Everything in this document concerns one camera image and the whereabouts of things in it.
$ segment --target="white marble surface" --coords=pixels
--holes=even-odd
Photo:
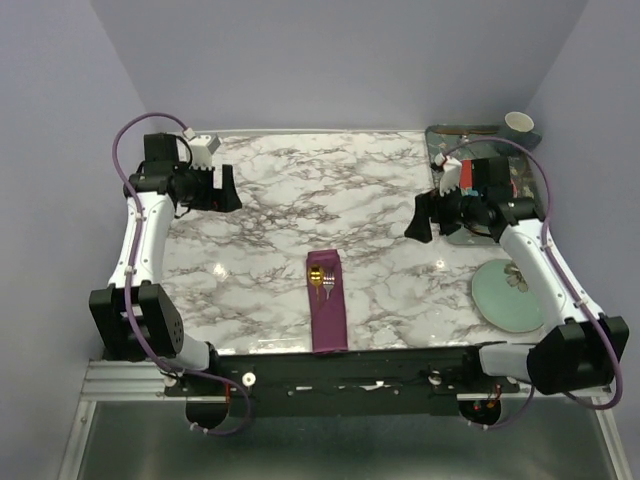
[[[536,340],[488,324],[470,295],[499,247],[403,237],[432,185],[421,133],[223,138],[244,204],[175,221],[164,281],[186,331],[225,353],[311,351],[304,261],[337,248],[352,350]]]

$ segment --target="gray floor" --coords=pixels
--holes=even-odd
[[[190,432],[180,403],[152,402],[98,406],[80,478],[604,480],[612,472],[593,412],[563,399],[536,400],[494,432],[426,415],[280,418],[222,439]]]

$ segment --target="mug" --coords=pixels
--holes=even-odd
[[[498,129],[496,137],[511,140],[532,151],[542,141],[542,135],[533,129],[534,126],[533,120],[526,113],[509,112],[505,115],[504,123]],[[520,150],[506,143],[497,143],[495,148],[498,153],[506,156],[521,153]]]

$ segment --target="purple napkin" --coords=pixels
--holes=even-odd
[[[327,298],[324,287],[320,289],[320,301],[316,287],[309,282],[309,267],[320,265],[325,272],[333,271],[335,285]],[[313,353],[340,352],[349,349],[347,343],[347,310],[342,288],[342,265],[337,250],[309,252],[307,255],[307,291],[311,307],[311,340]]]

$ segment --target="gray wall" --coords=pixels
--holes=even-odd
[[[640,2],[591,0],[529,106],[556,196],[552,228],[578,278],[631,328],[618,427],[640,477]]]
[[[216,128],[421,128],[524,108],[585,0],[92,0],[148,109]]]
[[[124,231],[111,138],[144,110],[86,0],[1,3],[0,476],[49,480]]]

